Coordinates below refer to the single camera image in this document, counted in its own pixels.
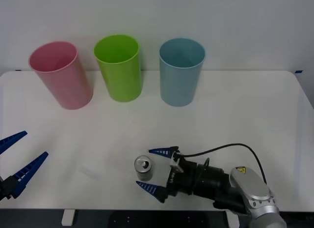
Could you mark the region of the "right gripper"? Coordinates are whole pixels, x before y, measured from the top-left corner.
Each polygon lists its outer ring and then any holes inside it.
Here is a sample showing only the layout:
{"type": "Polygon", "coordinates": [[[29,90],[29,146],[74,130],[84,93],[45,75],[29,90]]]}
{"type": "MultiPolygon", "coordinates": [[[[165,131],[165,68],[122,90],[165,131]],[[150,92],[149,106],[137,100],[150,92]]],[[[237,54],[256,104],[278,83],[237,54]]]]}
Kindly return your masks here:
{"type": "MultiPolygon", "coordinates": [[[[178,160],[180,157],[180,151],[178,146],[149,149],[148,152],[169,159],[174,158],[175,161],[178,160]]],[[[175,197],[178,192],[187,195],[192,194],[193,184],[195,182],[196,176],[197,163],[185,161],[183,163],[182,169],[183,172],[176,172],[174,169],[170,170],[166,187],[145,183],[143,181],[136,181],[136,183],[160,203],[165,203],[168,195],[175,197]]]]}

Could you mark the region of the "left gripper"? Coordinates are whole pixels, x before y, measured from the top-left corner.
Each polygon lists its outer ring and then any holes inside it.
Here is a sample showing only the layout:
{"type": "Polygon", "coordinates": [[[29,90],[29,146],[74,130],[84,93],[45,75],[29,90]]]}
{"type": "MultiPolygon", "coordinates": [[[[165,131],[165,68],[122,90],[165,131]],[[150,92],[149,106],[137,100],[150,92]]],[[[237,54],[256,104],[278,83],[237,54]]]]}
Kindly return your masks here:
{"type": "MultiPolygon", "coordinates": [[[[4,153],[26,135],[27,132],[22,131],[0,140],[0,154],[4,153]]],[[[48,155],[48,152],[44,152],[24,168],[9,176],[7,179],[0,178],[0,200],[4,198],[10,199],[11,197],[16,199],[26,188],[28,182],[38,171],[48,155]]]]}

